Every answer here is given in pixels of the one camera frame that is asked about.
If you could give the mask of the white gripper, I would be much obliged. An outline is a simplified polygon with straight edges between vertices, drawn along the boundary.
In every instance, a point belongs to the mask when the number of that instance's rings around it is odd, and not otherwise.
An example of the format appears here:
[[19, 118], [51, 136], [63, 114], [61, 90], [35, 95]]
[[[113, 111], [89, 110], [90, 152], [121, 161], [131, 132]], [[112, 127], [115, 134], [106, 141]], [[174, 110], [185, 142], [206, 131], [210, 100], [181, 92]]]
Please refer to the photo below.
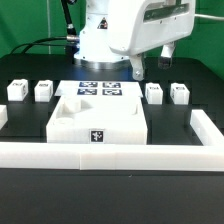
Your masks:
[[158, 67], [171, 67], [174, 41], [193, 30], [195, 5], [195, 0], [109, 1], [108, 45], [114, 53], [130, 56], [135, 80], [144, 79], [143, 55], [139, 53], [164, 45]]

